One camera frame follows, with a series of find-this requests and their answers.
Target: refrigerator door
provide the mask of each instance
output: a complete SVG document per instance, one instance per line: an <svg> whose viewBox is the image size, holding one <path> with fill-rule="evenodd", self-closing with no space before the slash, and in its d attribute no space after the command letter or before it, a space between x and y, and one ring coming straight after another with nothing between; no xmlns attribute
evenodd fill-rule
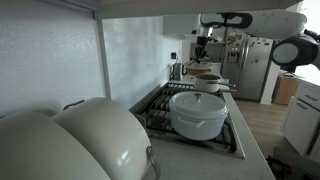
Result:
<svg viewBox="0 0 320 180"><path fill-rule="evenodd" d="M229 30L227 33L221 75L223 78L229 79L229 83L235 84L237 88L247 35L237 30Z"/></svg>
<svg viewBox="0 0 320 180"><path fill-rule="evenodd" d="M251 37L247 42L236 97L259 100L270 62L273 40Z"/></svg>

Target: wall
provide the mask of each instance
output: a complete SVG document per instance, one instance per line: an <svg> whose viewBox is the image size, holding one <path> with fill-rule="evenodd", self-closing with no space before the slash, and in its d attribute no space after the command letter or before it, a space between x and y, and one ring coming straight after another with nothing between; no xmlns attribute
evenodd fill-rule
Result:
<svg viewBox="0 0 320 180"><path fill-rule="evenodd" d="M190 49L191 49L191 40L183 39L182 40L182 52L181 52L182 62L190 61Z"/></svg>
<svg viewBox="0 0 320 180"><path fill-rule="evenodd" d="M181 51L181 41L162 35L162 17L108 19L102 26L111 98L129 109L168 80L170 53Z"/></svg>
<svg viewBox="0 0 320 180"><path fill-rule="evenodd" d="M265 84L265 88L263 90L263 94L260 100L260 104L270 105L272 102L272 94L274 91L274 87L277 82L277 77L280 71L280 66L271 62L270 69L267 75L267 80Z"/></svg>
<svg viewBox="0 0 320 180"><path fill-rule="evenodd" d="M92 13L4 0L0 17L0 116L105 96Z"/></svg>

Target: pan handle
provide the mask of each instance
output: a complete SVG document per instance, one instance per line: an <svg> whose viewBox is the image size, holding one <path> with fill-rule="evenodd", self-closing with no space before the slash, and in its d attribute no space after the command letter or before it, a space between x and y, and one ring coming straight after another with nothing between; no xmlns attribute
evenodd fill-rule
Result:
<svg viewBox="0 0 320 180"><path fill-rule="evenodd" d="M229 86L229 87L236 87L235 84L229 84L229 83L223 83L223 82L218 82L217 84L223 85L223 86Z"/></svg>
<svg viewBox="0 0 320 180"><path fill-rule="evenodd" d="M220 89L219 90L220 92L226 92L226 93L236 93L236 92L238 92L237 90L235 90L235 89Z"/></svg>
<svg viewBox="0 0 320 180"><path fill-rule="evenodd" d="M218 84L217 81L207 81L207 84Z"/></svg>
<svg viewBox="0 0 320 180"><path fill-rule="evenodd" d="M74 103L68 104L63 108L63 110L65 111L65 110L69 109L71 106L76 106L76 105L81 104L83 102L84 102L84 99L82 99L81 101L78 101L78 102L74 102Z"/></svg>

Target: gas stove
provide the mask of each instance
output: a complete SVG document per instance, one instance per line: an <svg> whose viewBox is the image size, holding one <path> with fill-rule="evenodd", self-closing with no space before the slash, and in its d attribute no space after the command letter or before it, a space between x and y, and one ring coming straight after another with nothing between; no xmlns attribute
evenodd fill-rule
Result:
<svg viewBox="0 0 320 180"><path fill-rule="evenodd" d="M196 90L190 84L169 82L149 98L147 102L136 108L137 110L133 113L144 117L148 136L244 159L245 154L230 115L225 120L221 133L216 138L206 141L195 141L185 138L172 128L169 100L173 95L185 91ZM213 95L223 99L220 92L213 93Z"/></svg>

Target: kitchen counter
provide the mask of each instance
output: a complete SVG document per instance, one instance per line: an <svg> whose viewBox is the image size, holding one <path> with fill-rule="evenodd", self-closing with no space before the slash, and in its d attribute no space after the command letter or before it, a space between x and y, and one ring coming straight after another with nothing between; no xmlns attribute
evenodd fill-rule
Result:
<svg viewBox="0 0 320 180"><path fill-rule="evenodd" d="M192 84L194 79L187 75L182 81L170 82ZM239 135L245 159L151 138L162 169L161 179L275 179L233 97L230 93L222 94ZM154 178L154 171L150 167L144 180Z"/></svg>
<svg viewBox="0 0 320 180"><path fill-rule="evenodd" d="M320 71L313 65L307 65L303 68L297 68L296 78L300 83L309 84L320 88Z"/></svg>

